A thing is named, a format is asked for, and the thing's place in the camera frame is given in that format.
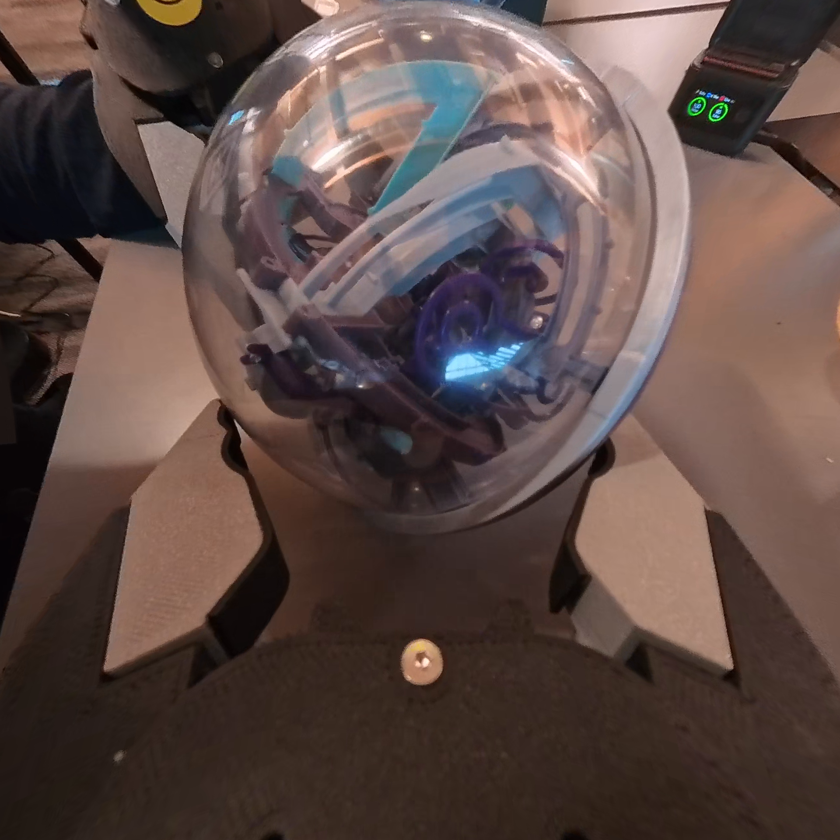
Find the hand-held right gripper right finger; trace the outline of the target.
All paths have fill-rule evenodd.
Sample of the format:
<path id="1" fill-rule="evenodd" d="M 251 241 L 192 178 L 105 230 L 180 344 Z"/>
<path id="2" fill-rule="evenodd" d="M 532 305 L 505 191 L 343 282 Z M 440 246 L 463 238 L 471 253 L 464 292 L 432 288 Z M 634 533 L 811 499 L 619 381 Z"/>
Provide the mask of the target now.
<path id="1" fill-rule="evenodd" d="M 574 640 L 626 663 L 655 648 L 723 677 L 733 656 L 704 502 L 636 420 L 598 450 L 550 583 Z"/>

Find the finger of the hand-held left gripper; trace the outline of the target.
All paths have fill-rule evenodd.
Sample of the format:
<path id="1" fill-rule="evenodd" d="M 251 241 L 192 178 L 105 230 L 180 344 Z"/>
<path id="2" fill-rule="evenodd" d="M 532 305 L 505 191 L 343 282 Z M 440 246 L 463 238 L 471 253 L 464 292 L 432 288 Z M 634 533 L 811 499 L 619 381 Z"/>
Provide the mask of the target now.
<path id="1" fill-rule="evenodd" d="M 206 140 L 171 122 L 138 126 L 143 152 L 166 216 L 165 229 L 182 246 L 186 207 Z"/>

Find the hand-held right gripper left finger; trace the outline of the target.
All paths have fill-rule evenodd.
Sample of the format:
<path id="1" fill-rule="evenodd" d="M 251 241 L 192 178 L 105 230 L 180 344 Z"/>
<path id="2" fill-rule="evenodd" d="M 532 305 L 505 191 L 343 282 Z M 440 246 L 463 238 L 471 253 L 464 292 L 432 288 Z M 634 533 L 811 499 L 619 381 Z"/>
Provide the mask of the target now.
<path id="1" fill-rule="evenodd" d="M 102 671 L 172 655 L 200 671 L 249 651 L 291 575 L 231 413 L 211 401 L 133 493 Z"/>

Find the clear plastic maze ball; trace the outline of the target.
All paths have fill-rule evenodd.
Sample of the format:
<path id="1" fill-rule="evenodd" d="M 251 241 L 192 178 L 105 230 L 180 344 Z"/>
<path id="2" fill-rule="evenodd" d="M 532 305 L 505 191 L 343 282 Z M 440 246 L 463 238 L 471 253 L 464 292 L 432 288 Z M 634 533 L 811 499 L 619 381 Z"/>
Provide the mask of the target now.
<path id="1" fill-rule="evenodd" d="M 544 29 L 366 3 L 267 58 L 196 170 L 182 257 L 222 403 L 386 530 L 471 529 L 635 404 L 690 255 L 663 104 Z"/>

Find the person's left forearm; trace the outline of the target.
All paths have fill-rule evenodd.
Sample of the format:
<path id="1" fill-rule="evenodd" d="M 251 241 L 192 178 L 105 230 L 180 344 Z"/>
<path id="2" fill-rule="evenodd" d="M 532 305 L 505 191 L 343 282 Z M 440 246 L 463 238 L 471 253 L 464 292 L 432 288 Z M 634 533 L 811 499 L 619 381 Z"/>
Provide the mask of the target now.
<path id="1" fill-rule="evenodd" d="M 3 244 L 127 237 L 163 225 L 106 144 L 89 70 L 55 85 L 2 83 Z"/>

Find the black power bank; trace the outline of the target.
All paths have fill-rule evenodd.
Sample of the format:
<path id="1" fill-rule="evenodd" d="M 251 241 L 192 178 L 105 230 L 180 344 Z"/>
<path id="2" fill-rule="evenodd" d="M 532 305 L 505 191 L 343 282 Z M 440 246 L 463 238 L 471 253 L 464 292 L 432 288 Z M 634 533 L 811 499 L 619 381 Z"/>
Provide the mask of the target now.
<path id="1" fill-rule="evenodd" d="M 744 151 L 838 17 L 838 1 L 732 1 L 668 107 L 680 140 Z"/>

